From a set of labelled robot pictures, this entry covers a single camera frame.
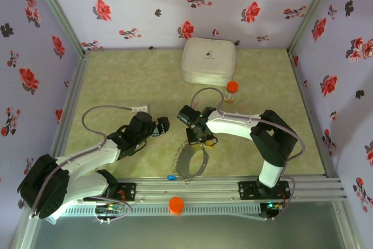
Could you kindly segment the metal key ring holder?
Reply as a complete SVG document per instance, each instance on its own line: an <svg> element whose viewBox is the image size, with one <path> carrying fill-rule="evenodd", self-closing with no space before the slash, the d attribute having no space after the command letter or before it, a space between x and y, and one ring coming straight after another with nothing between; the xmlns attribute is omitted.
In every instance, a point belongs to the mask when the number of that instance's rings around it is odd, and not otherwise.
<svg viewBox="0 0 373 249"><path fill-rule="evenodd" d="M202 153L202 163L197 171L191 173L189 170L191 160L198 152ZM200 177L205 172L208 161L209 155L205 144L190 145L188 141L184 141L175 154L172 175L188 185L192 179Z"/></svg>

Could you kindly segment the orange-lid pill bottle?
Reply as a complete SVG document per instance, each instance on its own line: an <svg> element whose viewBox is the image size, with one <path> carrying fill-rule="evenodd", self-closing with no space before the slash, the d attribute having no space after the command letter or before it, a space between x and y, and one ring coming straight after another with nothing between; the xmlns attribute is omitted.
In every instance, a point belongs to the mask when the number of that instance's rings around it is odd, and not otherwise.
<svg viewBox="0 0 373 249"><path fill-rule="evenodd" d="M237 82L229 81L225 88L224 101L227 103L232 103L235 100L238 89L239 85Z"/></svg>

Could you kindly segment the white square lidded container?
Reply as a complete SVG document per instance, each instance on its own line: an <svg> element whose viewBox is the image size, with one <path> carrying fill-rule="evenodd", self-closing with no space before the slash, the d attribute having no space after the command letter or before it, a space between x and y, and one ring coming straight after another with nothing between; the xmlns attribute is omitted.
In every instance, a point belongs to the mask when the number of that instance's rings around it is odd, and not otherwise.
<svg viewBox="0 0 373 249"><path fill-rule="evenodd" d="M191 37L182 54L182 78L189 83L225 86L233 79L235 53L230 41Z"/></svg>

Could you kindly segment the orange round cap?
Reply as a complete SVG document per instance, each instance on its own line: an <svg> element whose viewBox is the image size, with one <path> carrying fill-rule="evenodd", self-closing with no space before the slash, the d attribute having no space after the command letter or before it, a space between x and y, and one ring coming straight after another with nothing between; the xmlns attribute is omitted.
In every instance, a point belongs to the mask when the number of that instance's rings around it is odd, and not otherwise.
<svg viewBox="0 0 373 249"><path fill-rule="evenodd" d="M181 215L184 211L183 199L181 197L172 197L168 202L168 208L173 215Z"/></svg>

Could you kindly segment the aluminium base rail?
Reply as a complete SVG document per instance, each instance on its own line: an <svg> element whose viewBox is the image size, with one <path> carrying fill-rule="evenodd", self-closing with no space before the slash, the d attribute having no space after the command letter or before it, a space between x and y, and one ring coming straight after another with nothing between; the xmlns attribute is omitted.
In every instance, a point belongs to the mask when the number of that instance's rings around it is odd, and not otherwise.
<svg viewBox="0 0 373 249"><path fill-rule="evenodd" d="M254 181L251 176L198 177L189 183L182 180L170 181L165 177L123 178L120 183L135 183L135 202L162 204L171 197L181 197L187 204L218 204L239 202L281 202L283 196L275 191L274 198L256 199L249 194L243 181ZM295 181L295 191L291 202L346 201L347 195L339 178L322 175L285 176L291 190Z"/></svg>

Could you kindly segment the aluminium side rail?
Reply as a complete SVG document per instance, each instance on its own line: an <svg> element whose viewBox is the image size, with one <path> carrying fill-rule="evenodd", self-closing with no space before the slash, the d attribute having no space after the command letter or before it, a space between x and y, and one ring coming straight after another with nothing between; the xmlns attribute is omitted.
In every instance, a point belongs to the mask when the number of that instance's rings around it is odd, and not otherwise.
<svg viewBox="0 0 373 249"><path fill-rule="evenodd" d="M76 68L69 86L65 105L62 110L62 117L58 124L58 128L51 148L51 156L53 158L63 156L65 154L73 118L76 111L76 106L78 104L79 95L87 68L87 63L89 61L91 53L91 51L85 51L84 56L79 58L77 61Z"/></svg>
<svg viewBox="0 0 373 249"><path fill-rule="evenodd" d="M311 100L309 99L307 88L304 87L303 83L305 81L301 72L299 72L298 68L295 66L294 63L294 55L290 51L289 48L286 49L289 61L291 63L291 67L293 69L293 73L300 91L300 95L302 98L302 102L305 107L305 111L308 117L308 122L312 130L312 134L314 137L314 141L319 153L319 157L324 169L324 175L329 178L338 178L338 174L335 170L332 157L328 154L326 150L326 146L322 140L323 129L319 123L318 116L316 115L316 111L314 105L312 104Z"/></svg>

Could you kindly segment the aluminium frame post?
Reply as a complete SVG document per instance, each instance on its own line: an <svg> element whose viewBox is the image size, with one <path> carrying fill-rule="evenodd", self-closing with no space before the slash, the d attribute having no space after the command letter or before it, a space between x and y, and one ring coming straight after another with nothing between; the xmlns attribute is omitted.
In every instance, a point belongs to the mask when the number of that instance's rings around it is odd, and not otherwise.
<svg viewBox="0 0 373 249"><path fill-rule="evenodd" d="M302 20L299 28L297 29L297 32L295 33L294 38L291 41L289 48L287 49L288 55L291 55L293 51L295 50L295 47L300 42L302 36L306 32L306 29L308 25L310 24L313 15L317 13L319 9L319 5L321 4L322 1L323 0L312 0L311 1L311 4L304 16L304 19Z"/></svg>
<svg viewBox="0 0 373 249"><path fill-rule="evenodd" d="M79 55L80 58L83 58L85 55L85 51L83 47L80 45L78 37L70 24L62 6L60 5L58 0L45 0L54 14L56 20L58 21L60 27L63 29L64 33L66 34L67 38L69 39L70 43L74 47L75 51Z"/></svg>

